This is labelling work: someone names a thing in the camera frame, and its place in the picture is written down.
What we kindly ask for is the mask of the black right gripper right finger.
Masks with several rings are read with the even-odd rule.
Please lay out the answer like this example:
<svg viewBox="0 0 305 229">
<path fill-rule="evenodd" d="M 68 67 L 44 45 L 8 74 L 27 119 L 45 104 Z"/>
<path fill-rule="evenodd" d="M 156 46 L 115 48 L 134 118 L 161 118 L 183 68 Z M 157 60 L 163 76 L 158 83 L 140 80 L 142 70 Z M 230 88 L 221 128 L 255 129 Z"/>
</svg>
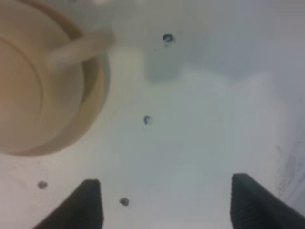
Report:
<svg viewBox="0 0 305 229">
<path fill-rule="evenodd" d="M 230 220 L 234 229 L 303 229 L 305 217 L 246 173 L 232 176 Z"/>
</svg>

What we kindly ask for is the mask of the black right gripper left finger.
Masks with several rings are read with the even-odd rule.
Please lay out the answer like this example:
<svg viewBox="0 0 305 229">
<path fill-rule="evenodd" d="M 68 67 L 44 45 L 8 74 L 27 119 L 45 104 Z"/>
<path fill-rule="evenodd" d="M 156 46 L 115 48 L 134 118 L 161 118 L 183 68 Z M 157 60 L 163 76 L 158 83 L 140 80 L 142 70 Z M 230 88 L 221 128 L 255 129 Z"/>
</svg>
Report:
<svg viewBox="0 0 305 229">
<path fill-rule="evenodd" d="M 104 215 L 101 184 L 84 180 L 36 229 L 101 229 Z"/>
</svg>

